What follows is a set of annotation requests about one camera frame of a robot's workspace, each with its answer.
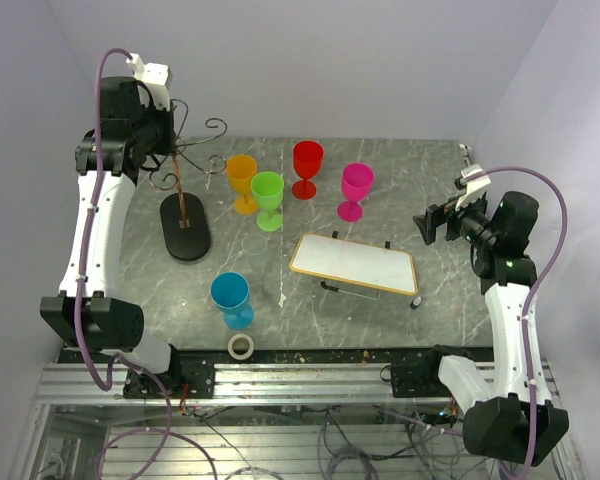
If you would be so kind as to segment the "pink plastic wine glass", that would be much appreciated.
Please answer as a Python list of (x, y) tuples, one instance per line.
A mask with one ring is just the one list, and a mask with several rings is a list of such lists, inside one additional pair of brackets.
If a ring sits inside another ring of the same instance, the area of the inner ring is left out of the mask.
[(354, 223), (363, 216), (361, 202), (370, 193), (375, 180), (373, 169), (360, 162), (347, 165), (342, 172), (341, 190), (345, 201), (337, 209), (338, 216)]

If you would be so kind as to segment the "blue plastic wine glass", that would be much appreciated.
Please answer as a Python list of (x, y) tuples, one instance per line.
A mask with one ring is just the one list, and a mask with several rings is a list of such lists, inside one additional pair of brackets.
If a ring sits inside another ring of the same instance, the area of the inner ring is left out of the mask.
[(211, 284), (211, 297), (222, 312), (224, 322), (233, 330), (244, 330), (254, 320), (250, 288), (246, 278), (236, 272), (218, 275)]

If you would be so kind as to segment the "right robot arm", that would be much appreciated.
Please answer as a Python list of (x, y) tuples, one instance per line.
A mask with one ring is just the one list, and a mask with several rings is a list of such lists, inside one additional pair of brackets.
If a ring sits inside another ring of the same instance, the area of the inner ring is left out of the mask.
[(479, 198), (464, 207), (450, 198), (413, 218), (425, 244), (445, 226), (448, 241), (462, 238), (481, 283), (493, 334), (494, 379), (487, 382), (475, 361), (460, 350), (442, 350), (420, 373), (422, 387), (439, 396), (448, 390), (464, 414), (466, 450), (536, 467), (567, 433), (569, 418), (548, 390), (535, 331), (536, 266), (525, 250), (538, 219), (531, 196), (505, 193), (493, 216)]

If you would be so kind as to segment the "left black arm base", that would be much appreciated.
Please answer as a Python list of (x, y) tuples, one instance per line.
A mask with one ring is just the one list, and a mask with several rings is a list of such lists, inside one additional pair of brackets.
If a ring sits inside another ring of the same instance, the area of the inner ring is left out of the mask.
[[(171, 347), (169, 368), (154, 376), (173, 399), (211, 399), (215, 387), (215, 368), (200, 356)], [(162, 390), (147, 373), (129, 369), (123, 385), (125, 399), (162, 398)]]

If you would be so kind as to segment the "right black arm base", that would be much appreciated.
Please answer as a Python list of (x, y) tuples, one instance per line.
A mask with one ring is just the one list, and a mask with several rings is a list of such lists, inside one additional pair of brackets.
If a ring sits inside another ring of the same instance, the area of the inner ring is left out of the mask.
[(423, 353), (418, 360), (390, 363), (379, 373), (380, 379), (391, 385), (394, 398), (450, 397), (449, 390), (438, 377), (438, 369), (445, 356), (459, 356), (474, 360), (467, 349), (435, 345)]

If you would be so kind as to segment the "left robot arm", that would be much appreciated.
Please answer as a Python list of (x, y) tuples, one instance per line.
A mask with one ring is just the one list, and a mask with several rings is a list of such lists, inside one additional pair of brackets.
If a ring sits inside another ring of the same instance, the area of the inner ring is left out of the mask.
[(69, 347), (83, 354), (118, 355), (150, 371), (148, 384), (162, 397), (183, 387), (177, 350), (148, 332), (142, 308), (119, 299), (124, 222), (147, 157), (174, 146), (168, 81), (147, 75), (101, 81), (99, 129), (75, 150), (79, 211), (64, 277), (40, 314)]

